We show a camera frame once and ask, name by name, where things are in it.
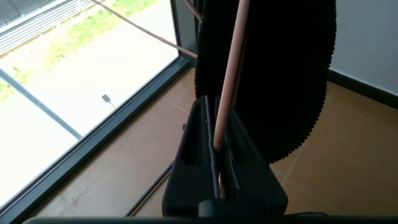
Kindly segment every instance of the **corrugated metal wall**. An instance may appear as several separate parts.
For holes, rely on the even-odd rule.
[[[93,4],[90,0],[0,0],[0,55]]]

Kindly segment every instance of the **white pavement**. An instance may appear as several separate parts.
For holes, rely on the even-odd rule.
[[[170,1],[159,0],[131,20],[175,43]],[[177,51],[122,22],[25,87],[81,135],[119,106]],[[65,153],[76,139],[17,93],[0,103],[0,207]]]

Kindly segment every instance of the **black cable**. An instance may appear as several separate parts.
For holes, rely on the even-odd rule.
[[[164,179],[164,177],[170,172],[170,170],[173,167],[172,162],[166,170],[163,171],[163,173],[155,180],[155,182],[148,188],[147,191],[141,196],[141,198],[134,204],[134,206],[130,209],[130,211],[127,212],[126,216],[129,217],[131,214],[133,214],[137,208],[141,206],[141,204],[145,201],[145,199],[149,196],[149,194],[159,185],[159,183]]]

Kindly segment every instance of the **glass window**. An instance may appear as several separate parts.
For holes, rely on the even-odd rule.
[[[104,3],[176,43],[170,1]],[[0,79],[0,208],[178,57],[105,9],[74,10],[80,13],[0,56],[3,75],[31,95]]]

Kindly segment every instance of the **window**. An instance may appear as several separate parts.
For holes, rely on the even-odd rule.
[[[195,63],[108,11],[77,2],[84,1],[52,2],[45,11],[48,20],[63,6],[74,12],[0,56],[0,176],[6,183],[0,192],[0,223],[28,217]],[[195,51],[194,15],[183,1],[104,3]],[[30,30],[29,23],[45,21],[41,16],[9,30],[1,27],[0,39],[12,34],[17,39],[21,26]]]

